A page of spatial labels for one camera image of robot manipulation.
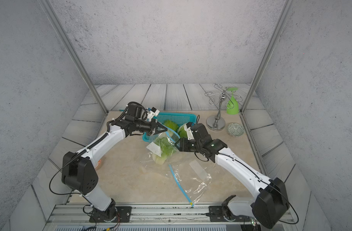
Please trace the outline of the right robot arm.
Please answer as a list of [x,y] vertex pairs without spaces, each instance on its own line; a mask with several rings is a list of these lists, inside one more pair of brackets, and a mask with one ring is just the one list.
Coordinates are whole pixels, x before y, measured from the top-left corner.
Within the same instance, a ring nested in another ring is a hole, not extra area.
[[267,229],[280,222],[291,206],[286,186],[281,179],[272,180],[249,166],[226,143],[212,139],[202,123],[186,123],[184,130],[187,136],[176,142],[179,151],[199,153],[223,167],[239,180],[253,197],[250,201],[244,201],[236,195],[229,196],[222,203],[220,216],[227,221],[235,221],[239,216],[252,217]]

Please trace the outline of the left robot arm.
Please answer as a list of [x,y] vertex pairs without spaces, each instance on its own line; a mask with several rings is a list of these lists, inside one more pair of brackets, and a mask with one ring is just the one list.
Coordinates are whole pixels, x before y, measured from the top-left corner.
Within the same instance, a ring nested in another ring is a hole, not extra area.
[[83,196],[92,206],[91,222],[119,220],[115,201],[98,185],[96,167],[102,157],[116,144],[134,132],[148,136],[166,132],[167,128],[157,120],[159,110],[145,108],[137,102],[129,102],[121,115],[106,123],[106,131],[79,151],[67,152],[62,159],[59,173],[64,185],[74,194]]

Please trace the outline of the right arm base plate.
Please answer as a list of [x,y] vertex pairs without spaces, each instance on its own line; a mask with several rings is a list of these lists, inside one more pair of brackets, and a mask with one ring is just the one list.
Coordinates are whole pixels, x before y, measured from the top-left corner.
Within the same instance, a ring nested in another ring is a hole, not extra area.
[[209,211],[205,214],[211,222],[249,222],[250,217],[233,215],[227,206],[209,206]]

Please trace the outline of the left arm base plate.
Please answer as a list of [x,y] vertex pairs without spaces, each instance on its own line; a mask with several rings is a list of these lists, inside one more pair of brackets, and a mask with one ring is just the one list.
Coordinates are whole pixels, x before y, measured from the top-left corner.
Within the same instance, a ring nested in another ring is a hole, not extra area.
[[129,223],[132,213],[132,207],[130,206],[120,206],[111,207],[106,211],[99,211],[93,209],[89,214],[90,223]]

